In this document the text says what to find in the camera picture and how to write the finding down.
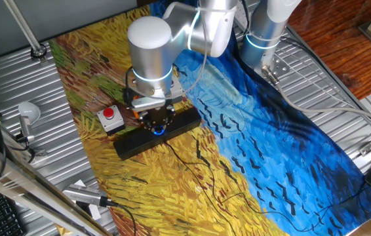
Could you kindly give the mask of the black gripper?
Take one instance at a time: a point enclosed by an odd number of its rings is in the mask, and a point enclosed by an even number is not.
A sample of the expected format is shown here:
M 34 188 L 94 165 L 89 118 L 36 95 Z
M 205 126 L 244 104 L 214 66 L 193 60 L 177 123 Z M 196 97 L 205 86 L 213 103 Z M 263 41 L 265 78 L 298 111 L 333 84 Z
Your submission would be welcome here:
M 169 126 L 176 116 L 173 106 L 162 106 L 138 113 L 138 121 L 146 130 L 153 130 L 155 127 L 162 127 L 164 130 Z

